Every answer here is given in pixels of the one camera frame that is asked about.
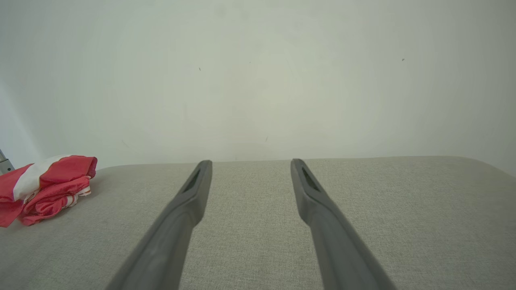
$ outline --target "white wall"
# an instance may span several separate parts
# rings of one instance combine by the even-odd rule
[[[25,129],[23,120],[11,104],[10,97],[0,82],[0,149],[14,168],[42,159],[33,139]]]
[[[514,15],[502,0],[8,0],[0,78],[44,157],[458,155],[516,174]]]

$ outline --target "gray fabric surface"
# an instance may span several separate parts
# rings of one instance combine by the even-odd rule
[[[458,157],[306,161],[399,288],[516,287],[515,177]],[[194,167],[102,169],[73,208],[0,229],[0,288],[105,287]],[[214,163],[181,288],[322,288],[289,161]]]

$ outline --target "white stripe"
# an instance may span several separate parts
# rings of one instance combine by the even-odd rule
[[[82,197],[82,196],[88,196],[88,195],[90,195],[90,193],[91,193],[91,189],[90,189],[90,187],[88,186],[88,187],[86,187],[85,189],[83,189],[83,190],[79,191],[78,193],[76,193],[76,195],[78,195],[78,196],[81,196],[81,197]]]
[[[67,196],[66,198],[67,198],[66,205],[62,206],[61,209],[64,209],[64,208],[76,205],[77,204],[77,199],[79,198],[79,196],[78,195],[73,195],[73,196]]]
[[[24,199],[23,203],[27,204],[29,201],[31,201],[37,194],[39,193],[39,189],[36,189],[31,193],[30,195],[27,195],[27,197]]]
[[[16,185],[12,190],[14,200],[24,200],[28,195],[39,189],[39,177],[47,172],[47,170],[50,168],[50,165],[52,165],[54,162],[69,156],[71,155],[59,155],[32,164],[16,182]]]

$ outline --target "gray sofa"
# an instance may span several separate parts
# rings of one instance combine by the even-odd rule
[[[515,177],[460,157],[306,163],[400,289],[516,287]],[[194,167],[105,168],[74,207],[0,229],[0,288],[104,288]],[[214,163],[180,288],[322,287],[289,161]]]

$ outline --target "red cloth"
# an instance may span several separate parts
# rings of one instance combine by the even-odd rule
[[[95,176],[96,163],[95,157],[72,155],[0,175],[0,227],[16,217],[32,225],[75,204],[77,193]]]

